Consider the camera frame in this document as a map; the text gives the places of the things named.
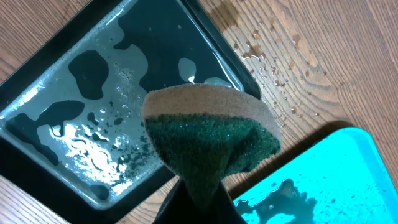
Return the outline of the dark green sponge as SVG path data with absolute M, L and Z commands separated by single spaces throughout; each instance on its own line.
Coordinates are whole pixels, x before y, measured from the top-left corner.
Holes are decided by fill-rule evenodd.
M 164 164 L 207 210 L 225 177 L 250 172 L 281 149 L 272 111 L 261 100 L 227 86 L 178 85 L 148 93 L 144 127 Z

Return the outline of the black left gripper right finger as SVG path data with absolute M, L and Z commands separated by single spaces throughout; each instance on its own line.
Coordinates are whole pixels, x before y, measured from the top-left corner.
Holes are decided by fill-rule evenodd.
M 214 212 L 216 224 L 246 224 L 222 183 L 214 195 Z

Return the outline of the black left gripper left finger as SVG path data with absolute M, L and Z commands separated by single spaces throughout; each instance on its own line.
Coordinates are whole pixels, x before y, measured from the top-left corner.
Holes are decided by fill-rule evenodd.
M 190 223 L 198 217 L 185 182 L 178 180 L 159 208 L 153 224 Z

